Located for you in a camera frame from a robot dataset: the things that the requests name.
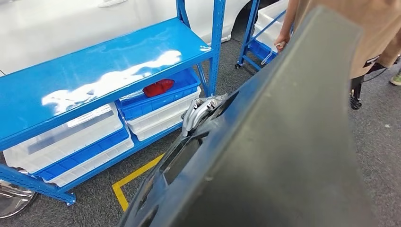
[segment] blue metal shelf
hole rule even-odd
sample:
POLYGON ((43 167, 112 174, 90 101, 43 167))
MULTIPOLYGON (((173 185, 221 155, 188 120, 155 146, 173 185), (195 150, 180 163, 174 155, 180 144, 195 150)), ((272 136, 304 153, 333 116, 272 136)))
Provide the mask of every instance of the blue metal shelf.
MULTIPOLYGON (((0 151, 194 65, 206 95, 213 95, 225 3, 214 0, 211 46, 190 29, 185 2, 176 0, 173 19, 0 77, 0 151), (204 60, 209 60, 208 80, 204 60)), ((133 149, 61 188, 3 164, 0 179, 71 205, 75 195, 69 189, 179 127, 134 141, 133 149)))
POLYGON ((71 182, 71 183, 69 183, 69 184, 67 184, 67 185, 65 185, 65 186, 63 186, 63 187, 61 187, 61 188, 59 188, 58 191, 59 191, 59 192, 66 192, 66 191, 72 189, 73 187, 75 187, 75 186, 77 186, 78 184, 80 184, 80 183, 86 181, 87 179, 89 179, 89 178, 95 176, 96 174, 98 174, 98 173, 104 171, 105 169, 111 167, 112 165, 114 165, 114 164, 120 162, 121 160, 123 160, 123 159, 129 157, 130 155, 132 155, 132 154, 134 154, 134 153, 140 151, 141 149, 143 149, 143 148, 149 146, 149 145, 152 144, 153 142, 155 142, 155 141, 161 139, 162 137, 164 137, 164 136, 166 136, 166 135, 168 135, 168 134, 174 132, 174 131, 177 130, 177 129, 180 129, 180 128, 182 127, 182 125, 183 125, 182 123, 179 123, 179 124, 177 124, 177 125, 175 125, 175 126, 169 128, 169 129, 166 129, 166 130, 164 130, 163 132, 161 132, 161 133, 159 133, 159 134, 157 134, 157 135, 155 135, 155 136, 152 136, 152 137, 150 137, 150 138, 148 138, 148 139, 146 139, 146 140, 144 140, 144 141, 139 141, 139 140, 137 139, 137 137, 136 137, 134 134, 132 134, 132 132, 131 132, 131 138, 132 138, 132 140, 134 141, 134 144, 135 144, 135 146, 134 146, 133 148, 131 148, 130 150, 125 151, 125 152, 122 153, 121 155, 115 157, 114 159, 110 160, 110 161, 107 162, 107 163, 104 163, 103 165, 101 165, 101 166, 99 166, 98 168, 94 169, 93 171, 91 171, 91 172, 89 172, 89 173, 83 175, 82 177, 80 177, 80 178, 74 180, 73 182, 71 182))
POLYGON ((146 97, 143 92, 140 94, 133 93, 116 100, 115 103, 125 120, 134 120, 184 96, 192 94, 196 92, 200 84, 198 75, 196 75, 192 68, 172 74, 166 79, 174 80, 174 84, 163 94, 149 98, 146 97))
POLYGON ((81 150, 78 150, 52 164, 42 168, 35 173, 32 173, 32 176, 37 178, 42 178, 44 180, 51 180, 64 172, 73 169, 79 164, 87 161, 95 157, 96 155, 106 151, 107 149, 113 147, 116 144, 123 142, 128 139, 129 134, 125 127, 122 127, 120 130, 113 132, 112 134, 84 147, 81 150))
MULTIPOLYGON (((265 44, 255 40, 248 45, 249 51, 251 51, 259 60, 264 60, 266 56, 271 52, 271 48, 265 44)), ((269 63, 276 57, 276 53, 273 52, 270 58, 267 59, 266 63, 269 63)))

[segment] white car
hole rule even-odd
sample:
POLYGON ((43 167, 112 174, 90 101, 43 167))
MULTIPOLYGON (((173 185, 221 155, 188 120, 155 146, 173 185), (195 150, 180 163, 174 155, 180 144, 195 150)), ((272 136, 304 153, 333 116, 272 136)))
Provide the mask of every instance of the white car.
MULTIPOLYGON (((226 0, 223 39, 250 0, 226 0)), ((191 29, 211 40, 213 0, 186 0, 191 29)), ((0 70, 39 64, 176 16, 175 0, 0 0, 0 70)))

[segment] storage bin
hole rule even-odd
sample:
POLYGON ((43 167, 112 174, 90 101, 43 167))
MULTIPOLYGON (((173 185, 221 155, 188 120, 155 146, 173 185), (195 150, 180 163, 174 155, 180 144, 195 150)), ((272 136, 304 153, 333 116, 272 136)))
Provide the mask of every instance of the storage bin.
POLYGON ((121 129, 114 103, 101 106, 3 151, 8 166, 30 174, 121 129))
MULTIPOLYGON (((280 15, 284 10, 287 9, 288 0, 280 0, 273 3, 265 8, 258 10, 258 20, 255 23, 253 36, 257 35, 263 30, 268 24, 270 24, 274 18, 280 15)), ((268 27, 262 34, 260 34, 256 40, 270 47, 275 53, 277 48, 274 45, 277 37, 280 34, 281 27, 283 26, 284 16, 281 16, 276 22, 268 27)))
POLYGON ((173 74, 166 79, 174 80, 174 85, 163 94, 148 98, 140 90, 117 100, 117 106, 125 120, 133 120, 192 94, 196 92, 197 86, 200 84, 200 80, 192 68, 173 74))
MULTIPOLYGON (((255 30, 253 32, 253 36, 257 35, 262 29, 264 29, 265 26, 261 27, 258 24, 255 24, 255 30)), ((273 49, 275 53, 277 53, 277 47, 274 45, 274 42, 276 41, 277 37, 280 34, 280 28, 277 27, 269 27, 266 29, 262 34, 260 34, 258 37, 256 37, 256 40, 265 44, 269 48, 273 49)))
POLYGON ((76 167, 64 172, 63 174, 58 175, 57 177, 46 181, 46 183, 55 183, 59 187, 65 186, 66 184, 82 177, 86 173, 96 169, 97 167, 103 165, 104 163, 110 161, 111 159, 119 156, 125 151, 134 147, 134 142, 131 139, 131 135, 129 137, 109 148, 108 150, 86 160, 85 162, 77 165, 76 167))
POLYGON ((182 122, 181 115, 188 109, 191 102, 199 97, 200 89, 197 87, 197 91, 188 96, 135 120, 127 121, 128 127, 139 141, 143 141, 182 122))
MULTIPOLYGON (((259 26, 265 27, 274 20, 280 13, 287 9, 288 0, 280 0, 271 5, 268 5, 258 10, 258 20, 256 21, 259 26)), ((281 16, 277 22, 280 24, 284 21, 284 16, 281 16)))
MULTIPOLYGON (((265 44, 253 40, 249 45, 248 45, 249 50, 254 53, 260 60, 264 60, 267 55, 270 53, 271 49, 270 47, 266 46, 265 44)), ((266 63, 271 62, 275 57, 277 56, 276 52, 273 52, 272 55, 266 60, 266 63)))
POLYGON ((84 147, 83 149, 74 152, 65 158, 62 158, 61 160, 54 162, 49 166, 46 166, 32 175, 49 181, 85 162, 86 160, 89 160, 90 158, 104 152, 114 145, 123 142, 128 137, 129 132, 126 130, 126 128, 121 128, 120 130, 113 132, 112 134, 84 147))

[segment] blue shelf board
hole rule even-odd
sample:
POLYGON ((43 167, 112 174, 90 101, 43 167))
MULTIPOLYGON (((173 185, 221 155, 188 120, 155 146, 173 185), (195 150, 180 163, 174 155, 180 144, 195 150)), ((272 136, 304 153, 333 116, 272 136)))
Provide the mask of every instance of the blue shelf board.
POLYGON ((173 18, 0 77, 0 151, 213 54, 173 18))
POLYGON ((143 140, 143 141, 139 141, 138 138, 134 134, 131 134, 131 138, 132 138, 132 140, 134 142, 134 147, 133 148, 125 151, 124 153, 120 154, 119 156, 117 156, 117 157, 113 158, 112 160, 110 160, 110 161, 104 163, 103 165, 99 166, 98 168, 86 173, 82 177, 80 177, 80 178, 68 183, 67 185, 65 185, 65 186, 63 186, 61 188, 59 188, 59 192, 66 192, 66 191, 74 188, 78 184, 88 180, 89 178, 95 176, 98 173, 101 173, 102 171, 106 170, 107 168, 111 167, 112 165, 122 161, 123 159, 129 157, 130 155, 132 155, 132 154, 140 151, 141 149, 147 147, 151 143, 161 139, 162 137, 174 132, 177 129, 180 129, 182 127, 182 125, 183 125, 183 123, 176 124, 176 125, 168 128, 168 129, 164 130, 163 132, 161 132, 161 133, 159 133, 159 134, 157 134, 157 135, 155 135, 153 137, 150 137, 150 138, 148 138, 146 140, 143 140))
MULTIPOLYGON (((270 53, 271 48, 268 47, 264 43, 261 43, 257 40, 253 40, 248 45, 248 51, 252 52, 257 58, 259 58, 262 61, 270 53)), ((276 56, 277 56, 277 53, 273 52, 273 55, 266 61, 266 63, 269 63, 270 61, 272 61, 276 56)))

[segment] hand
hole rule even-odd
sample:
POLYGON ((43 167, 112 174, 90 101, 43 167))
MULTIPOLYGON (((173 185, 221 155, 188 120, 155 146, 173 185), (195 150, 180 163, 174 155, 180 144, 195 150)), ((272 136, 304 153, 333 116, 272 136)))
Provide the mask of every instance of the hand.
POLYGON ((289 39, 290 39, 289 34, 288 35, 279 34, 276 41, 274 42, 274 45, 277 47, 277 51, 279 53, 284 49, 286 44, 289 42, 289 39))

